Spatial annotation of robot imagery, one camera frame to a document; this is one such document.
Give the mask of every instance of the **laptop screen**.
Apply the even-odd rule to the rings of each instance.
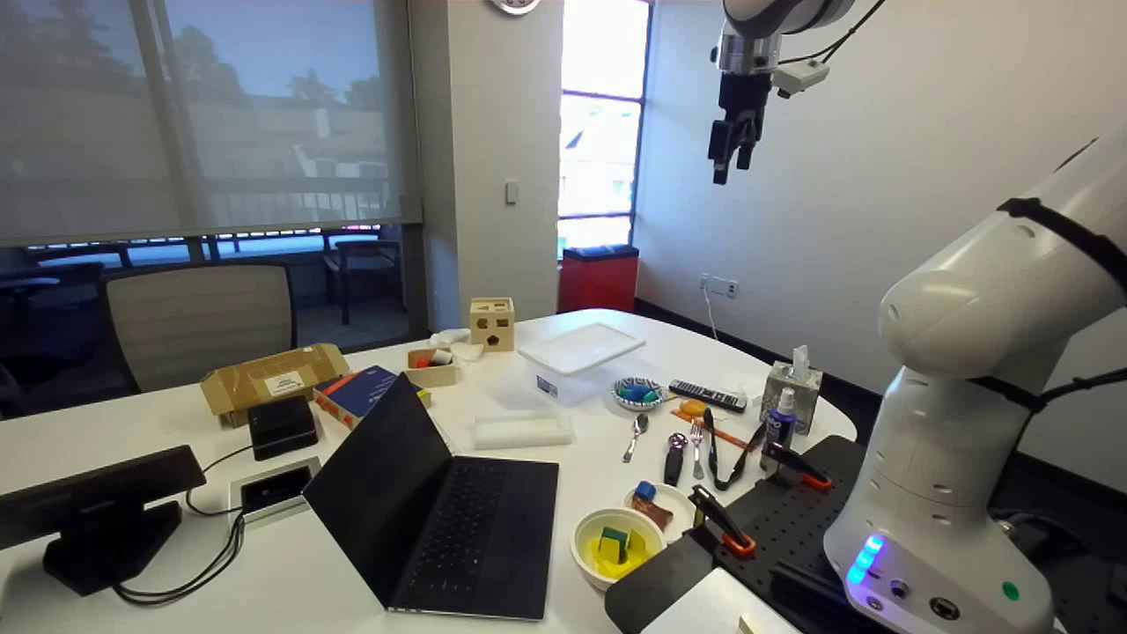
[[[399,376],[307,487],[307,499],[383,605],[440,495],[449,450]]]

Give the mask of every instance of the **notebook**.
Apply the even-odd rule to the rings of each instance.
[[[386,609],[540,622],[559,464],[449,458],[399,376],[307,499]]]

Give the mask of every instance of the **office chair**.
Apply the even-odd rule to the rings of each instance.
[[[286,265],[196,265],[104,280],[111,340],[138,390],[296,347]]]
[[[352,280],[368,275],[383,282],[400,307],[399,229],[383,227],[374,239],[325,239],[327,295],[340,302],[340,323],[352,323]]]

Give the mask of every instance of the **yellow bowl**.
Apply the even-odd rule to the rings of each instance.
[[[626,535],[626,557],[607,538],[607,530]],[[595,593],[607,593],[661,549],[661,530],[634,509],[600,509],[570,531],[570,557]]]

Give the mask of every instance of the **laptop keyboard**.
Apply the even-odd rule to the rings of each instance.
[[[488,531],[487,498],[455,498],[433,519],[421,552],[406,573],[406,593],[449,597],[471,593],[482,573],[482,549]]]

